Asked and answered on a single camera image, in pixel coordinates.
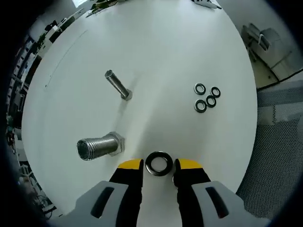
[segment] small washer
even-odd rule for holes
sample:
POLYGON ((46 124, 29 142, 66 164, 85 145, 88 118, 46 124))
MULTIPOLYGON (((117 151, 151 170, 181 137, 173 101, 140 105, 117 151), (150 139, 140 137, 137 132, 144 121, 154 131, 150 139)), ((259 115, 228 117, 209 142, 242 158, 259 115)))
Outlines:
POLYGON ((217 104, 217 101, 216 101, 215 97, 212 96, 212 95, 207 96, 206 99, 205 99, 205 102, 206 102, 207 106, 210 107, 210 108, 215 107, 216 104, 217 104), (214 103, 210 104, 209 101, 208 101, 209 99, 212 99, 214 101, 214 103))
POLYGON ((218 98, 218 97, 220 97, 220 95, 221 95, 221 91, 220 91, 219 88, 217 88, 217 87, 212 87, 212 88, 210 89, 210 94, 211 94, 213 97, 218 98))
POLYGON ((205 94, 206 88, 205 88, 205 86, 203 84, 198 83, 198 84, 195 84, 194 90, 195 90, 196 94, 198 94, 198 95, 201 96, 201 95, 205 94), (203 90, 202 91, 198 91, 198 87, 201 87, 203 90))
POLYGON ((165 176, 166 174, 168 174, 171 171, 172 165, 173 165, 173 163, 172 163, 172 159, 171 159, 170 155, 163 151, 152 152, 145 160, 145 166, 146 166, 147 171, 154 176, 165 176), (154 170, 154 168, 152 167, 152 161, 156 157, 161 157, 166 161, 165 169, 163 169, 161 171, 154 170))
POLYGON ((198 113, 204 113, 207 109, 207 105, 206 105, 206 102, 202 99, 198 99, 197 101, 195 101, 195 110, 198 112, 198 113), (202 103, 204 105, 204 108, 203 109, 200 109, 198 107, 198 104, 199 103, 202 103))

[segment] metal mesh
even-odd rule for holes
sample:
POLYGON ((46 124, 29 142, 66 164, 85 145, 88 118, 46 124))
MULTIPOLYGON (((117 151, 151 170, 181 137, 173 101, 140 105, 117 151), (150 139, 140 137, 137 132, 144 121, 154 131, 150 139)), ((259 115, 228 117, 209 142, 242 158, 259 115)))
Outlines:
POLYGON ((272 219, 303 171, 303 81, 258 92, 254 149, 237 191, 245 209, 272 219))

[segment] metal bolt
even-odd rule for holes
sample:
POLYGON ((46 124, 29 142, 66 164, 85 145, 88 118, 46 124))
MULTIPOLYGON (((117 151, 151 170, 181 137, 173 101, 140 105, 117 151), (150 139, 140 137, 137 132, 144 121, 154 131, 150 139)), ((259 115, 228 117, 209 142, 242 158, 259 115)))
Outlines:
POLYGON ((78 154, 83 160, 93 160, 110 154, 114 156, 124 151, 124 138, 116 132, 110 132, 102 138, 81 139, 77 143, 78 154))
POLYGON ((121 98, 125 99, 126 101, 132 98, 132 92, 123 86, 121 81, 112 70, 108 70, 105 73, 105 78, 115 87, 115 89, 117 89, 117 91, 121 94, 121 98))

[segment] white tabletop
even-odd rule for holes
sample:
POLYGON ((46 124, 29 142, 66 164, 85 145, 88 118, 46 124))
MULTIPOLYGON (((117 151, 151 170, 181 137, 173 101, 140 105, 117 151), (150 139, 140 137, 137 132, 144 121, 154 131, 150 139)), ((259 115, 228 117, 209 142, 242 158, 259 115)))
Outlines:
MULTIPOLYGON (((253 149, 257 96, 252 67, 223 10, 190 0, 130 0, 76 20, 42 59, 25 102, 22 138, 30 166, 64 213, 117 166, 161 150, 201 163, 211 180, 238 189, 253 149), (133 98, 106 81, 112 69, 133 98), (215 108, 194 110, 203 83, 221 90, 215 108), (82 138, 116 131, 125 151, 92 161, 82 138)), ((172 174, 144 169, 138 226, 181 226, 172 174)))

